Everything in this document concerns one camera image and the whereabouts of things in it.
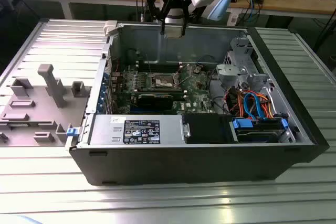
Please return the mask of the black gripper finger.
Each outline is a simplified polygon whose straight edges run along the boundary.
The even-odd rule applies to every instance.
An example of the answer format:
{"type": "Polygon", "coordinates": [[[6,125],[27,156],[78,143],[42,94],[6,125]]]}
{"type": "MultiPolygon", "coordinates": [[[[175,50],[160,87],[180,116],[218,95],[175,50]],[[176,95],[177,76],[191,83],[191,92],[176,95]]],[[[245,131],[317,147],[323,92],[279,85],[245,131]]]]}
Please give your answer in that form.
{"type": "Polygon", "coordinates": [[[147,6],[149,8],[149,11],[150,11],[150,14],[151,14],[152,18],[161,22],[161,32],[160,32],[160,34],[164,35],[165,19],[167,18],[167,15],[168,15],[169,11],[173,7],[174,0],[162,0],[163,5],[162,5],[161,9],[156,7],[155,1],[156,0],[146,0],[147,6]]]}
{"type": "Polygon", "coordinates": [[[189,0],[181,0],[181,10],[183,13],[183,23],[182,23],[182,30],[181,30],[181,36],[183,37],[185,35],[186,26],[189,22],[189,12],[188,12],[188,6],[190,2],[189,0]]]}

